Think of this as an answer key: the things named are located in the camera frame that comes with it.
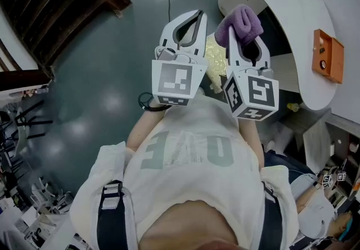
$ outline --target person's arm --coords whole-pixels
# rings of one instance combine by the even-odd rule
[[[319,187],[322,187],[321,181],[322,181],[323,175],[320,175],[318,179],[317,185],[311,185],[308,190],[306,190],[303,195],[301,195],[298,200],[296,200],[296,209],[298,213],[302,212],[302,210],[306,207],[306,204],[311,199],[312,195],[319,189]]]
[[[259,168],[264,167],[264,151],[261,146],[258,129],[254,120],[239,119],[238,120],[238,130],[243,137],[243,139],[248,143],[248,145],[255,152],[258,161]]]
[[[152,100],[150,103],[150,107],[159,106],[161,105],[156,103],[155,100]],[[145,111],[131,130],[126,146],[136,151],[154,127],[163,119],[164,115],[165,110],[158,112]]]

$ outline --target dark hair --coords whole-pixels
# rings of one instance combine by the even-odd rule
[[[349,240],[352,236],[354,236],[357,231],[359,230],[360,226],[360,215],[357,211],[354,209],[351,209],[351,213],[353,215],[353,222],[351,223],[350,229],[348,233],[345,235],[345,237],[341,240],[342,242],[345,242]]]

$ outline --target black strap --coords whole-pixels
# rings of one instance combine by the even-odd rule
[[[114,180],[102,190],[97,219],[97,244],[100,250],[128,250],[122,187],[121,181]],[[112,198],[112,201],[119,198],[116,208],[109,207],[109,199],[106,198]]]
[[[279,201],[264,184],[265,215],[259,250],[279,250],[282,241],[282,216]]]

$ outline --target skin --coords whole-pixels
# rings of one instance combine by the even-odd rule
[[[320,175],[318,182],[321,183],[323,175]],[[307,203],[311,199],[312,195],[317,191],[316,187],[311,186],[307,191],[301,195],[296,201],[296,208],[298,213],[302,212],[302,210],[306,207]],[[347,223],[352,217],[351,212],[346,212],[340,214],[336,220],[330,222],[330,225],[327,229],[327,236],[338,238],[347,228]]]
[[[155,101],[151,107],[159,107]],[[138,149],[164,117],[165,111],[145,111],[131,131],[127,147]],[[239,132],[255,152],[259,169],[264,167],[264,153],[253,120],[239,120]],[[140,250],[238,250],[234,232],[215,208],[203,201],[187,201],[166,210],[144,233]]]

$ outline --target chin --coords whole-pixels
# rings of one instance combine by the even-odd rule
[[[240,246],[223,241],[212,241],[201,245],[196,250],[244,250]]]

